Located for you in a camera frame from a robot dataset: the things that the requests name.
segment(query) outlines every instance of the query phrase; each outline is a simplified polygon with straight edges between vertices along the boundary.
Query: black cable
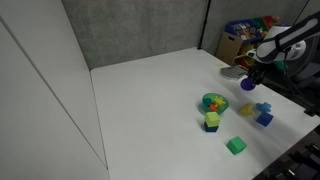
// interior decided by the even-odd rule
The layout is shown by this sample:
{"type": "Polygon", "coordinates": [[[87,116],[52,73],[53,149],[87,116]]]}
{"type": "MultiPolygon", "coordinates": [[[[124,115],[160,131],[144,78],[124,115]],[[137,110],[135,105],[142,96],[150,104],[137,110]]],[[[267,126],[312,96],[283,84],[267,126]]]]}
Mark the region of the black cable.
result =
{"type": "Polygon", "coordinates": [[[208,14],[209,14],[209,11],[210,11],[210,4],[211,4],[211,0],[209,0],[209,2],[208,2],[207,11],[206,11],[206,16],[205,16],[204,21],[203,21],[203,27],[202,27],[202,31],[201,31],[201,36],[200,36],[199,44],[198,44],[198,49],[202,49],[202,48],[201,48],[201,46],[202,46],[202,40],[203,40],[204,32],[205,32],[205,30],[206,30],[206,25],[207,25],[207,20],[208,20],[208,14]]]}
{"type": "Polygon", "coordinates": [[[309,4],[309,2],[310,2],[310,0],[307,0],[306,4],[303,6],[302,10],[300,11],[300,13],[299,13],[299,15],[298,15],[297,19],[293,22],[293,25],[295,25],[295,24],[297,23],[297,21],[298,21],[298,19],[300,18],[300,16],[301,16],[302,12],[303,12],[303,11],[304,11],[304,9],[307,7],[307,5],[309,4]]]}

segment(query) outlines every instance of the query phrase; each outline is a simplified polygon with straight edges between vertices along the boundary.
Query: toy block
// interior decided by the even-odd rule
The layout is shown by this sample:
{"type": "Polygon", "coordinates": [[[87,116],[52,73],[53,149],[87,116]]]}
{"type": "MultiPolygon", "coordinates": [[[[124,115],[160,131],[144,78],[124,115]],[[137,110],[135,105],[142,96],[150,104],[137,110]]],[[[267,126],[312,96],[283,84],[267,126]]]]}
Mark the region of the toy block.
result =
{"type": "Polygon", "coordinates": [[[245,104],[239,109],[239,113],[243,116],[250,116],[253,114],[253,104],[245,104]]]}
{"type": "Polygon", "coordinates": [[[260,112],[271,112],[271,105],[269,103],[257,103],[256,107],[260,112]]]}
{"type": "Polygon", "coordinates": [[[217,132],[219,126],[208,127],[207,123],[204,122],[204,128],[205,128],[206,132],[217,132]]]}
{"type": "Polygon", "coordinates": [[[208,127],[219,126],[220,116],[217,112],[207,112],[205,117],[208,127]]]}
{"type": "Polygon", "coordinates": [[[233,155],[236,155],[243,151],[247,144],[239,136],[236,136],[228,142],[227,147],[233,155]]]}
{"type": "Polygon", "coordinates": [[[262,112],[256,122],[263,125],[264,127],[267,127],[271,122],[272,118],[273,116],[271,114],[262,112]]]}
{"type": "Polygon", "coordinates": [[[212,104],[212,101],[210,98],[206,98],[203,99],[203,104],[209,107],[212,104]]]}

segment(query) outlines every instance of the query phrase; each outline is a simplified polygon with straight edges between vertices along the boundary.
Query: blue block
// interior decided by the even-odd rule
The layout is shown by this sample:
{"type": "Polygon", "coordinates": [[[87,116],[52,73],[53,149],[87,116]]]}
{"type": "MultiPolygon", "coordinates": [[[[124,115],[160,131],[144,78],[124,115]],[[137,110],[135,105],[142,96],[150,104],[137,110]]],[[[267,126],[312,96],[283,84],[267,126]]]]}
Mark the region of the blue block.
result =
{"type": "Polygon", "coordinates": [[[273,116],[271,114],[268,114],[266,112],[262,112],[260,116],[257,119],[257,123],[263,125],[264,127],[267,127],[269,123],[271,122],[273,116]]]}
{"type": "Polygon", "coordinates": [[[257,103],[256,107],[260,112],[271,112],[271,105],[269,103],[257,103]]]}
{"type": "Polygon", "coordinates": [[[207,123],[204,122],[204,128],[206,129],[207,132],[217,132],[219,126],[208,127],[207,123]]]}
{"type": "Polygon", "coordinates": [[[212,104],[212,101],[211,101],[210,98],[206,98],[206,99],[203,100],[203,104],[209,107],[210,104],[212,104]]]}

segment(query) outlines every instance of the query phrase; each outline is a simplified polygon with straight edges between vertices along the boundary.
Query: gray wall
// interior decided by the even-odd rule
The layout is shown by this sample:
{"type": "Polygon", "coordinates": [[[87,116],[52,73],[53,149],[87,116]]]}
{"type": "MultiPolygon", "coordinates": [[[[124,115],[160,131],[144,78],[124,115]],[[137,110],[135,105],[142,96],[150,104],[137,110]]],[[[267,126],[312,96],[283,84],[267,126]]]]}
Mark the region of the gray wall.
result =
{"type": "MultiPolygon", "coordinates": [[[[90,69],[195,47],[207,0],[62,0],[90,69]]],[[[291,24],[306,0],[212,0],[203,48],[215,54],[231,20],[291,24]]]]}

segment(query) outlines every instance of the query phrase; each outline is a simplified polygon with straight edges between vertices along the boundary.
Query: cardboard box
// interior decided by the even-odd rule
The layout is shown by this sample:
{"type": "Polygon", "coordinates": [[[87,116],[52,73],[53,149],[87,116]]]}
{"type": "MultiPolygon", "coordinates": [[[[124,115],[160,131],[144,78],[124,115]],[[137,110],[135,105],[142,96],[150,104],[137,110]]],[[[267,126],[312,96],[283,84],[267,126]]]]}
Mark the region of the cardboard box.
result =
{"type": "Polygon", "coordinates": [[[241,37],[223,32],[215,56],[228,65],[232,66],[234,65],[236,59],[247,59],[248,57],[245,55],[246,52],[253,48],[254,45],[252,43],[243,43],[241,37]]]}

